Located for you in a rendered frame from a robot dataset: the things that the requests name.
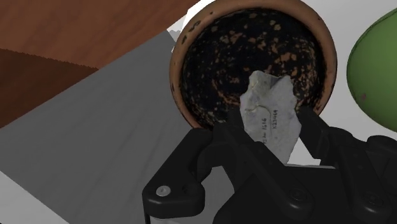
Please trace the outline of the green round fruit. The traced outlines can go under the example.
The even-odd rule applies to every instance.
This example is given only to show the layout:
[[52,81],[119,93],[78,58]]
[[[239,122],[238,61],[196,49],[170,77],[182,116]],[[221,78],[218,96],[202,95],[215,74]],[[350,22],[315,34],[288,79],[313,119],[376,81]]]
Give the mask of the green round fruit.
[[397,132],[397,8],[359,37],[347,61],[346,78],[359,108]]

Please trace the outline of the grey stone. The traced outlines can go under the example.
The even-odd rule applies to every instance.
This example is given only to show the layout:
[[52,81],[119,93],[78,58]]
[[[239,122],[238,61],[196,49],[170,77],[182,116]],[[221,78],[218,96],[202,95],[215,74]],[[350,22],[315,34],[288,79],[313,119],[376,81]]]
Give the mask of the grey stone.
[[296,103],[289,76],[276,77],[263,71],[250,75],[247,91],[240,96],[244,130],[284,164],[289,161],[302,127]]

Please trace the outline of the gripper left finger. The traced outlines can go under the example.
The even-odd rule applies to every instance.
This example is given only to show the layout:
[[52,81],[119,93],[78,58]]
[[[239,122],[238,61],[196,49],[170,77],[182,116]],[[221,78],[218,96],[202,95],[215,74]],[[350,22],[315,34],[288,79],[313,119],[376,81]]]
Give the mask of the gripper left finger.
[[234,110],[213,130],[191,129],[150,179],[142,192],[145,224],[200,214],[202,181],[219,166],[234,193],[212,224],[297,224],[312,216],[313,196],[263,143],[248,136]]

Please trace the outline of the brown speckled bowl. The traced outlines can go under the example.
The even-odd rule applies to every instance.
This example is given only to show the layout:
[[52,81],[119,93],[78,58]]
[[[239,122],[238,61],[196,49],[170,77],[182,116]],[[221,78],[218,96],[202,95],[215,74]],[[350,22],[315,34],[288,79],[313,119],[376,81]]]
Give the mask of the brown speckled bowl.
[[337,77],[324,20],[302,0],[214,0],[178,37],[171,93],[192,127],[211,129],[239,105],[254,71],[290,76],[298,106],[321,113]]

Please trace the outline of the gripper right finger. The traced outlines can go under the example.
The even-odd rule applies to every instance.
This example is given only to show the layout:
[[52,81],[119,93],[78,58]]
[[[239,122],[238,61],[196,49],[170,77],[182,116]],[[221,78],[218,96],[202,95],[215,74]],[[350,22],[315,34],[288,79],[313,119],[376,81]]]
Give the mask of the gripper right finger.
[[375,135],[361,141],[308,107],[298,119],[312,157],[339,170],[353,215],[366,224],[397,224],[397,140]]

